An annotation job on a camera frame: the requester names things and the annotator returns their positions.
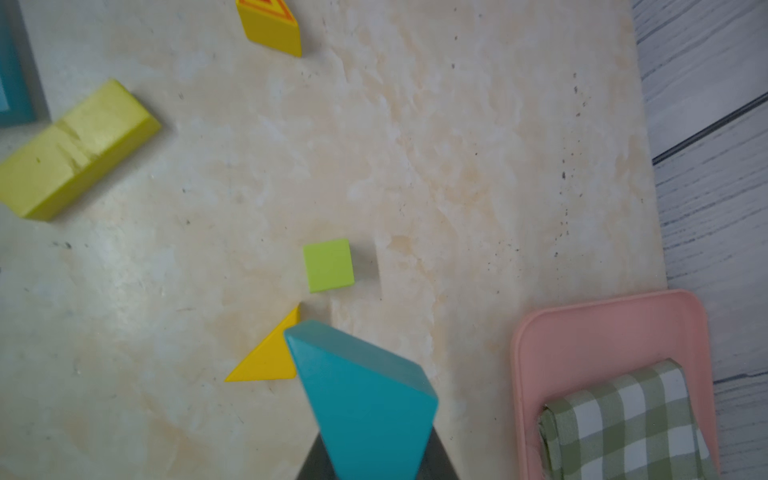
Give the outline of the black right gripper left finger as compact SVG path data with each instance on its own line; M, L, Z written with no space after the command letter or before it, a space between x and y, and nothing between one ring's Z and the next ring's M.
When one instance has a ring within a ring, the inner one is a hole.
M300 468L297 480L335 480L336 474L322 436L318 434Z

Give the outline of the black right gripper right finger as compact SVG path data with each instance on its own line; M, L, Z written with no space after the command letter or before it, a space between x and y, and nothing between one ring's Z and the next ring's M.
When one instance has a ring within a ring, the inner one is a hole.
M429 436L417 480L458 480L458 474L435 428Z

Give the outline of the teal triangle wooden block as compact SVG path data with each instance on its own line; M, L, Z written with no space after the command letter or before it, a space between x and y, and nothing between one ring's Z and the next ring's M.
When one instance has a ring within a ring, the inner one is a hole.
M414 479L438 396L418 364L327 324L284 333L339 479Z

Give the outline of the yellow triangle wooden block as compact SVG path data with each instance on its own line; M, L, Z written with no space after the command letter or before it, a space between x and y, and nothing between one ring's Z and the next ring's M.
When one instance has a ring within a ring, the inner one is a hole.
M297 375L284 332L301 321L298 304L226 377L226 382L285 380Z

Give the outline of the green small cube block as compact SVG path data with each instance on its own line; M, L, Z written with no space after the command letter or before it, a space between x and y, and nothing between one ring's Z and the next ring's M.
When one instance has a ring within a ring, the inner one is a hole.
M305 245L303 257L310 293L344 288L355 283L347 239Z

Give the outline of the lime green long block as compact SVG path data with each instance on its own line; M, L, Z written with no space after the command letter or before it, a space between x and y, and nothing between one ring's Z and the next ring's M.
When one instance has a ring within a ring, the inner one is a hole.
M20 218L50 221L160 129L111 79L1 163L1 202Z

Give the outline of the orange triangle wooden block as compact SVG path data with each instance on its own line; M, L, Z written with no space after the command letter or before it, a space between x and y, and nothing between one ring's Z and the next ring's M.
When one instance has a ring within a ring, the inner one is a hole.
M298 22L283 0L237 0L235 5L248 40L302 56Z

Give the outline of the teal long wooden block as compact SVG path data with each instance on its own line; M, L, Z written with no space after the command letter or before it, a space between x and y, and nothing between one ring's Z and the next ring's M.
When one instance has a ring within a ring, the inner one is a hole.
M1 126L32 123L36 113L27 88L11 24L1 9Z

